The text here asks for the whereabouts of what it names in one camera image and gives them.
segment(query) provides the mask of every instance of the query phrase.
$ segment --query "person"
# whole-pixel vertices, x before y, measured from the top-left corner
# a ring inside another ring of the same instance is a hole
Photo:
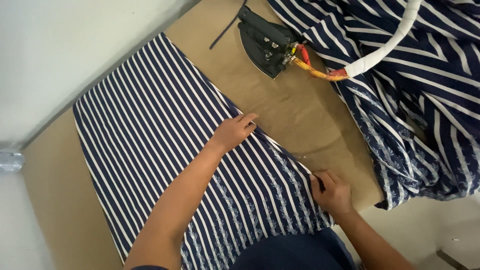
[[[239,145],[256,125],[254,113],[225,119],[190,164],[158,199],[138,234],[124,270],[179,270],[180,245],[194,212],[223,155]],[[343,229],[367,270],[414,267],[353,208],[350,186],[330,170],[310,176],[312,196]],[[345,245],[331,229],[315,235],[282,235],[247,247],[230,267],[254,269],[355,269]]]

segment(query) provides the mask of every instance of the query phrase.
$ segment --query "clothing iron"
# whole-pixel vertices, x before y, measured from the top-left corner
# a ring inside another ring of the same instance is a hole
[[[240,39],[252,63],[265,75],[275,79],[299,44],[288,28],[271,23],[242,6],[238,13]]]

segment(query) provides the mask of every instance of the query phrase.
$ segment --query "navy drawstring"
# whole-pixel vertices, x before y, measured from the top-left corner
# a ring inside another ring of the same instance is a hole
[[[243,0],[243,4],[240,6],[240,8],[242,8],[246,3],[247,3],[247,0]],[[212,49],[213,46],[215,46],[215,44],[222,38],[223,34],[225,34],[225,32],[230,28],[230,26],[232,26],[232,24],[235,22],[236,19],[237,19],[237,15],[235,15],[235,18],[233,18],[233,20],[227,25],[227,27],[223,29],[222,33],[220,33],[220,35],[216,37],[216,39],[212,42],[212,45],[210,45],[209,49]]]

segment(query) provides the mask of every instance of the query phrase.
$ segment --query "folded fabric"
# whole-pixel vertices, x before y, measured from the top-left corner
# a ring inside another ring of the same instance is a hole
[[[73,111],[122,258],[162,192],[216,127],[240,112],[164,34],[83,95]],[[208,185],[184,236],[183,268],[227,269],[263,238],[332,225],[312,200],[308,174],[257,128],[223,157]]]
[[[385,44],[406,2],[268,0],[329,70]],[[412,30],[373,69],[332,83],[363,133],[391,209],[450,200],[480,185],[480,1],[424,0]],[[407,124],[427,136],[422,142]]]

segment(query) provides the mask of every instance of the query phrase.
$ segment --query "white hose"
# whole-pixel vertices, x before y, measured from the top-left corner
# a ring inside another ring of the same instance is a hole
[[[345,67],[345,71],[350,78],[371,69],[374,65],[378,64],[385,56],[387,56],[387,54],[389,54],[395,48],[395,46],[400,43],[400,41],[402,41],[402,39],[408,34],[410,29],[412,28],[413,23],[417,18],[421,2],[422,0],[408,0],[405,11],[403,12],[402,20],[398,25],[398,29],[395,31],[395,34],[390,38],[390,40],[378,50],[356,60],[355,62]]]

